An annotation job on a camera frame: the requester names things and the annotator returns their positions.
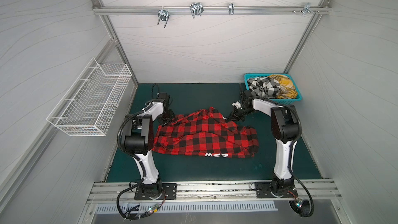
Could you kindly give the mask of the red black plaid shirt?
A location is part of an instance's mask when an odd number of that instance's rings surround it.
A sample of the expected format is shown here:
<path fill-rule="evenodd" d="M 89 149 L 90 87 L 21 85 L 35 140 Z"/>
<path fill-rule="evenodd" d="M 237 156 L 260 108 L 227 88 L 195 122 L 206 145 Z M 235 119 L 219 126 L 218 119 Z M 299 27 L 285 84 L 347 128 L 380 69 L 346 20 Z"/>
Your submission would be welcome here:
<path fill-rule="evenodd" d="M 257 131 L 228 121 L 215 108 L 177 115 L 158 127 L 154 152 L 218 158 L 251 158 L 260 148 Z"/>

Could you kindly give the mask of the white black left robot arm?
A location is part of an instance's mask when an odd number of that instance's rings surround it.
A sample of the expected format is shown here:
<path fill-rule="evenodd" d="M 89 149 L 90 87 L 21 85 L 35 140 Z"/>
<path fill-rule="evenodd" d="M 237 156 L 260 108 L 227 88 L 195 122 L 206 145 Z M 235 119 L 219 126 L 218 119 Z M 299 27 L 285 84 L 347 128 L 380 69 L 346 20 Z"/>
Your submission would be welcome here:
<path fill-rule="evenodd" d="M 157 199 L 162 192 L 159 171 L 152 155 L 155 138 L 153 122 L 158 120 L 164 124 L 173 118 L 169 104 L 170 96 L 158 93 L 141 111 L 126 115 L 118 131 L 119 148 L 135 160 L 141 176 L 142 182 L 136 188 L 140 198 Z"/>

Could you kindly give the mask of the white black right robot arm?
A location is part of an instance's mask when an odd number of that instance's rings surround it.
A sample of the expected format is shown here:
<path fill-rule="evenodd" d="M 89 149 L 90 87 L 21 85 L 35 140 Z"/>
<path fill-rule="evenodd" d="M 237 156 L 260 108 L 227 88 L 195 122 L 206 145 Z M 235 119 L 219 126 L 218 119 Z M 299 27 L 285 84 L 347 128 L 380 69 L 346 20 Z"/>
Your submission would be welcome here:
<path fill-rule="evenodd" d="M 243 121 L 245 116 L 258 111 L 271 118 L 271 132 L 276 140 L 276 162 L 274 177 L 269 191 L 281 198 L 294 188 L 293 157 L 297 140 L 302 134 L 302 126 L 293 105 L 277 103 L 273 100 L 254 96 L 249 90 L 240 92 L 240 100 L 234 102 L 233 112 L 227 120 Z"/>

